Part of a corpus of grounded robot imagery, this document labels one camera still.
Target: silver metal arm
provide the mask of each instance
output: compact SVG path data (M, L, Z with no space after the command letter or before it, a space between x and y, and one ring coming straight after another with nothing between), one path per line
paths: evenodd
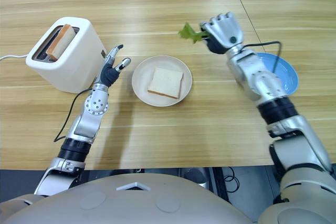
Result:
M255 52L243 47L243 35L232 13L201 23L209 33L205 41L212 52L228 56L227 65L253 100L267 123L271 157L283 175L277 204L259 223L336 223L336 181L331 161L306 118L299 115Z
M247 96L255 102L266 120L274 141L272 158L285 171L300 164L315 164L332 172L328 153L307 120L298 115L283 90L280 78L267 70L262 60L250 49L243 48L243 33L232 13L220 14L201 29L210 35L228 56L227 65Z
M122 47L119 45L113 48L106 56L92 91L82 105L80 115L73 122L61 151L44 173L35 194L54 195L78 182L85 168L85 158L98 134L102 117L109 108L108 89L117 80L122 69L131 62L126 58L113 68L115 56Z

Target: white bread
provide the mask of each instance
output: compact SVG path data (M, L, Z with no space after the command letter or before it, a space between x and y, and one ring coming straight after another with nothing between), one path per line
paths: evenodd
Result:
M148 92L178 99L182 77L182 72L155 68Z
M53 60L58 60L75 35L76 33L73 27L69 24L65 24L46 50L47 55Z

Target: blue bowl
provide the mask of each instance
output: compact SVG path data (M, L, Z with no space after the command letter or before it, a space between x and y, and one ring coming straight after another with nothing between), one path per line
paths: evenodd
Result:
M258 56L265 64L266 68L272 72L277 56L267 52L259 52ZM284 59L279 59L275 74L281 79L282 88L287 92L287 95L293 94L298 89L299 76L292 65Z

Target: black cable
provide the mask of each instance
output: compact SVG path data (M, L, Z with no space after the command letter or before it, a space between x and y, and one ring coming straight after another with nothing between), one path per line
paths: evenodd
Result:
M280 54L281 54L281 50L282 50L282 43L281 42L271 41L271 42L265 42L265 43L247 44L247 45L243 46L240 51L242 51L245 47L258 47L258 46L266 46L266 45L272 45L272 44L279 44L277 58L275 59L275 62L274 62L274 65L273 65L273 70L272 70L272 72L274 73L276 68L277 68L277 64L278 64Z
M58 132L57 136L55 137L54 142L56 142L56 141L58 141L58 140L60 140L60 139L66 137L66 136L62 136L62 137L59 137L59 136L60 136L60 134L62 133L62 131L64 130L64 127L65 127L65 125L67 124L67 122L68 122L68 120L69 120L69 117L70 117L70 114L71 114L71 112L72 112L72 108L74 107L74 104L75 104L76 99L77 99L81 94L83 94L83 93L85 93L85 92L87 92L87 91L90 91L90 90L92 90L92 89L85 89L85 90L81 91L80 93L78 93L78 94L75 96L74 100L72 101L72 104L71 104L71 107L70 107L68 116L67 116L67 118L65 119L65 122L64 122L64 124L63 124L61 130Z
M228 168L230 168L230 170L232 171L232 175L224 176L224 181L225 182L231 182L232 180L234 180L236 182L236 184L237 184L236 189L234 189L233 191L227 191L228 193L234 193L234 192L238 191L238 189L240 188L240 183L239 183L239 179L235 175L235 171L233 170L233 168L230 167L230 166Z

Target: cable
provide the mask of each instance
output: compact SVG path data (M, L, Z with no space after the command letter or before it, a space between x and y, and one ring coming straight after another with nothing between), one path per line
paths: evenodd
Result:
M275 62L274 62L274 65L273 65L273 70L272 70L272 72L274 73L276 68L277 68L277 64L279 62L279 59L280 59L280 54L281 54L281 50L282 50L282 43L281 42L271 41L271 42L265 42L265 43L247 44L247 45L243 46L240 51L242 51L245 47L258 47L258 46L266 46L266 45L271 45L271 44L279 44L277 58L275 59Z
M235 171L233 170L232 167L228 167L230 168L230 170L232 171L232 175L226 175L224 176L224 181L225 182L231 182L232 180L234 180L237 184L236 189L234 189L233 191L227 191L228 193L234 193L236 191L238 191L238 189L240 188L240 183L239 183L239 179L235 176Z
M62 137L59 137L59 136L60 136L60 134L62 133L62 131L64 130L64 127L65 127L65 125L67 124L67 122L68 122L68 120L69 120L69 117L70 117L70 114L71 114L71 112L72 112L72 108L74 107L74 104L75 104L76 99L77 99L81 94L83 94L83 93L85 93L85 92L87 92L87 91L90 91L90 90L92 90L92 89L85 89L85 90L81 91L80 93L78 93L78 94L75 96L74 100L72 101L72 104L71 104L71 107L70 107L68 116L67 116L67 118L65 119L65 122L64 122L64 124L63 124L61 130L58 132L57 136L55 137L54 142L56 142L56 141L58 141L58 140L60 140L60 139L66 137L66 136L62 136Z
M25 58L27 57L27 55L6 55L6 56L2 56L0 57L0 60L6 59L6 58Z

